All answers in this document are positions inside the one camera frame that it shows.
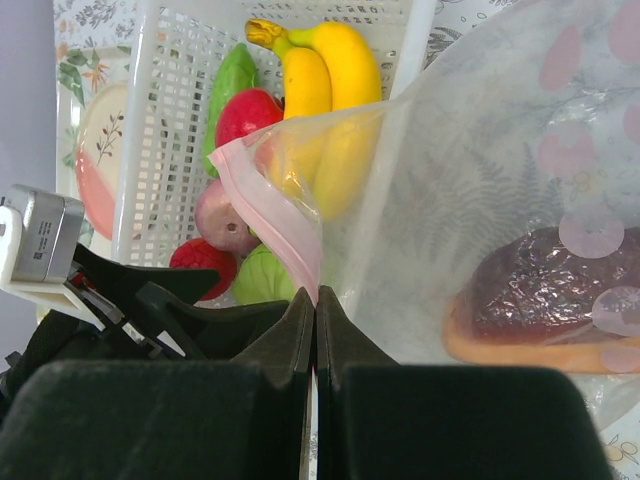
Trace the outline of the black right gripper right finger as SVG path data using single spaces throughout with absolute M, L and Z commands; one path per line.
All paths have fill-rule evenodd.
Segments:
M 322 479 L 608 479 L 582 396 L 545 368 L 401 365 L 316 307 Z

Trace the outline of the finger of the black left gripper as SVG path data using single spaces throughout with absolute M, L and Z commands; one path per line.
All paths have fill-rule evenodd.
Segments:
M 274 326 L 287 301 L 207 309 L 189 305 L 167 289 L 146 284 L 136 293 L 142 318 L 159 329 L 157 340 L 189 360 L 230 360 Z

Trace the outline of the green cabbage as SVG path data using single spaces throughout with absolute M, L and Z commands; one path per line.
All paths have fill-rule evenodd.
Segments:
M 297 289 L 279 259 L 260 244 L 242 262 L 231 291 L 238 304 L 256 304 L 291 302 Z

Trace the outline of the green cucumber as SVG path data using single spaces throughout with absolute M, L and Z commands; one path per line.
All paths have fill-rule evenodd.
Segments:
M 238 43 L 221 62 L 210 93 L 202 165 L 212 178 L 217 178 L 218 172 L 208 156 L 216 148 L 216 129 L 223 109 L 236 94 L 259 85 L 259 73 L 254 59 L 247 45 Z

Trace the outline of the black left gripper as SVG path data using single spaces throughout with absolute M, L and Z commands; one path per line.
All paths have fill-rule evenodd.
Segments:
M 1 418 L 16 403 L 20 390 L 42 367 L 56 361 L 143 361 L 162 359 L 163 348 L 152 335 L 160 323 L 150 318 L 141 299 L 147 286 L 159 285 L 194 304 L 221 280 L 214 269 L 171 269 L 122 265 L 78 243 L 73 261 L 87 279 L 68 286 L 97 316 L 92 323 L 52 309 L 36 327 L 23 353 L 1 374 Z

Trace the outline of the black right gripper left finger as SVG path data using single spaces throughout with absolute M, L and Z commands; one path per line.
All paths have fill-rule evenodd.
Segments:
M 1 426 L 5 479 L 296 479 L 304 469 L 314 307 L 226 361 L 64 359 L 35 370 Z

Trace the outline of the clear zip top bag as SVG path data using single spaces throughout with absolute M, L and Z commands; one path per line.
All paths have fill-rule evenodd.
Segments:
M 443 344 L 448 307 L 494 250 L 554 227 L 582 258 L 604 258 L 639 230 L 639 5 L 520 1 L 469 31 L 397 98 L 407 110 L 402 159 L 386 196 L 383 232 L 396 236 L 428 284 L 422 301 L 350 308 L 351 321 L 394 360 L 470 363 Z M 235 146 L 212 155 L 224 181 Z M 290 272 L 284 253 L 269 247 Z M 639 311 L 599 312 L 594 324 L 639 336 Z M 600 425 L 639 404 L 639 347 L 603 353 L 606 374 L 566 372 Z

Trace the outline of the yellow banana bunch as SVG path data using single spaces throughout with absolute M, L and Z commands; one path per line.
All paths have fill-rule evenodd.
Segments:
M 307 118 L 376 103 L 381 77 L 373 51 L 353 27 L 335 21 L 288 30 L 253 19 L 249 42 L 272 51 L 283 68 L 285 119 Z M 268 179 L 290 198 L 309 187 L 323 220 L 354 202 L 373 159 L 381 121 L 358 114 L 324 129 L 273 136 L 259 150 Z

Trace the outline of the purple onion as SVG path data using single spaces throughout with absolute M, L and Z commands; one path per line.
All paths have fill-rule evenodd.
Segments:
M 219 179 L 211 182 L 200 195 L 195 222 L 200 236 L 219 250 L 248 255 L 260 244 L 232 206 Z

